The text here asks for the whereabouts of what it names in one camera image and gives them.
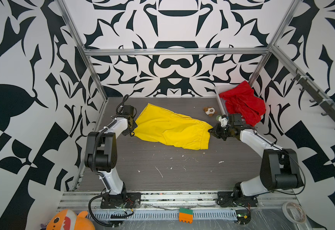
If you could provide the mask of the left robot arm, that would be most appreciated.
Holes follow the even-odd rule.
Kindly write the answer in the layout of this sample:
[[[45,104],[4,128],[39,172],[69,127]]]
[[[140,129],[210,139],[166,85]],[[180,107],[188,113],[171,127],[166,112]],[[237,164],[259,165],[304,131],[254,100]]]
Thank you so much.
[[[133,106],[121,104],[110,124],[87,136],[84,164],[101,180],[106,189],[106,199],[114,202],[121,203],[127,199],[125,184],[116,169],[116,140],[120,135],[134,135],[137,128],[135,116],[136,109]]]

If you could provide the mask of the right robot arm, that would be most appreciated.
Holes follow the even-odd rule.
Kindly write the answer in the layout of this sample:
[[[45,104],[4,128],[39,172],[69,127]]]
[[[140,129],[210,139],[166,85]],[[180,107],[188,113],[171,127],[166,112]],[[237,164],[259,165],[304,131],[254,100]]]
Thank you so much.
[[[287,190],[305,189],[305,176],[294,150],[262,137],[253,126],[243,122],[240,114],[222,115],[216,120],[218,123],[208,130],[212,136],[224,141],[236,138],[261,157],[259,175],[237,183],[232,198],[252,198],[270,192],[287,194]]]

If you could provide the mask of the yellow shorts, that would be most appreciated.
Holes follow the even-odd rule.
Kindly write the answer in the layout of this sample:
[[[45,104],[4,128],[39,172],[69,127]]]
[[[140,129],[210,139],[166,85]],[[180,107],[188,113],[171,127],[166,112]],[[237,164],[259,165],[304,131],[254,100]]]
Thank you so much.
[[[209,148],[212,126],[190,116],[148,104],[136,120],[135,136],[144,141],[190,150]]]

